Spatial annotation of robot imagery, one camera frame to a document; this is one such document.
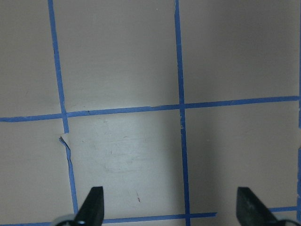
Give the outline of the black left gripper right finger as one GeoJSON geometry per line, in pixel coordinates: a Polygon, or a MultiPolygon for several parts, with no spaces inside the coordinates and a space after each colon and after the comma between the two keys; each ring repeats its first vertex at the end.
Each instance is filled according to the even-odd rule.
{"type": "Polygon", "coordinates": [[[236,218],[241,226],[299,226],[287,218],[277,218],[249,187],[238,187],[236,218]]]}

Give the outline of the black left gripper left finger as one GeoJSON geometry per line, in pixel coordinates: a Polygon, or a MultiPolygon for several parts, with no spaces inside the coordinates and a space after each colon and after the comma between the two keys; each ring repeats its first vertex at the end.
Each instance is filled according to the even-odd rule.
{"type": "Polygon", "coordinates": [[[76,214],[56,218],[52,226],[101,226],[104,220],[102,186],[92,187],[76,214]]]}

